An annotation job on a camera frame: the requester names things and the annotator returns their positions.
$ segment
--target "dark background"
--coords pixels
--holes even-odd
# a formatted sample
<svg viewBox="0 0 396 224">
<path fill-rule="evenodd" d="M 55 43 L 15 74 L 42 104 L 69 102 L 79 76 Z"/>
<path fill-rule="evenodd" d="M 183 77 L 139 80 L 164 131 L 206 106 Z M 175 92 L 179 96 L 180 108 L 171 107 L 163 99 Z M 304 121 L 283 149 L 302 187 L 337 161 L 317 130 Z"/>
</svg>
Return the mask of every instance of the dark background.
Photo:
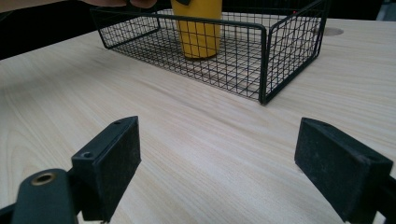
<svg viewBox="0 0 396 224">
<path fill-rule="evenodd" d="M 382 0 L 332 0 L 329 18 L 375 20 L 381 4 Z M 15 10 L 0 21 L 0 60 L 94 31 L 90 7 L 66 1 Z"/>
</svg>

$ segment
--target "yellow cup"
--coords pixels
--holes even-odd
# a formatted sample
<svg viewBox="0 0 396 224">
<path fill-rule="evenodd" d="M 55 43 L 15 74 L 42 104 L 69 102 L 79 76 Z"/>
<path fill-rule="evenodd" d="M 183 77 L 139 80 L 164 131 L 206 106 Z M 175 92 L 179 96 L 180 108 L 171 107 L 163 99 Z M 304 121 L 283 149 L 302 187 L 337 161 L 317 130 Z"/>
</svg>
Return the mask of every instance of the yellow cup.
<svg viewBox="0 0 396 224">
<path fill-rule="evenodd" d="M 176 16 L 221 19 L 222 0 L 191 0 L 188 6 L 171 0 Z M 187 58 L 208 58 L 218 53 L 220 26 L 195 21 L 176 21 L 181 47 Z"/>
</svg>

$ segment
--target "finger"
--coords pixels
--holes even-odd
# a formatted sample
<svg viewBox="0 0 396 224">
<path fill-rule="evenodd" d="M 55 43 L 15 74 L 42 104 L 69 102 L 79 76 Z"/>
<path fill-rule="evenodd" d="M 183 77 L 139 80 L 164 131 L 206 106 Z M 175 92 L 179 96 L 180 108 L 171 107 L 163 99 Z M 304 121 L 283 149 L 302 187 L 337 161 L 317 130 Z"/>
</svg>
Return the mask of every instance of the finger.
<svg viewBox="0 0 396 224">
<path fill-rule="evenodd" d="M 99 7 L 123 7 L 126 5 L 125 0 L 83 0 L 84 2 Z"/>
<path fill-rule="evenodd" d="M 153 7 L 157 0 L 131 0 L 131 4 L 136 7 L 149 8 Z"/>
</svg>

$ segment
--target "light wood tabletop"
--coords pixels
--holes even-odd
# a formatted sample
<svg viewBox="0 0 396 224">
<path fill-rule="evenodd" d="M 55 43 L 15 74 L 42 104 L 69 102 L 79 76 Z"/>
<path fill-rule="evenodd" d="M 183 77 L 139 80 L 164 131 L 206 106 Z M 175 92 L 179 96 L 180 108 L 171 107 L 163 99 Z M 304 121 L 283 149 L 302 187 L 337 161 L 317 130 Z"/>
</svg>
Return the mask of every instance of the light wood tabletop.
<svg viewBox="0 0 396 224">
<path fill-rule="evenodd" d="M 105 49 L 96 32 L 0 61 L 0 207 L 138 116 L 142 162 L 112 223 L 342 223 L 294 163 L 300 120 L 396 161 L 396 22 L 327 27 L 344 33 L 266 106 Z"/>
</svg>

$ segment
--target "wood grain surface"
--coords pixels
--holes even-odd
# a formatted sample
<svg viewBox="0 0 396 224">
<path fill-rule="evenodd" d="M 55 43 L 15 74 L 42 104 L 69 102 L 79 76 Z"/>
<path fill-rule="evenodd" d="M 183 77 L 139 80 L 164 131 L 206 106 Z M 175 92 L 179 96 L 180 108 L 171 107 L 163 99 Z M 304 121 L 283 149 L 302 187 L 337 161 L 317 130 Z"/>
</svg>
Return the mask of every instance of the wood grain surface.
<svg viewBox="0 0 396 224">
<path fill-rule="evenodd" d="M 300 120 L 396 161 L 396 23 L 327 26 L 344 33 L 266 106 L 107 50 L 97 33 L 0 61 L 0 207 L 137 115 L 142 162 L 112 223 L 342 223 L 294 163 Z"/>
</svg>

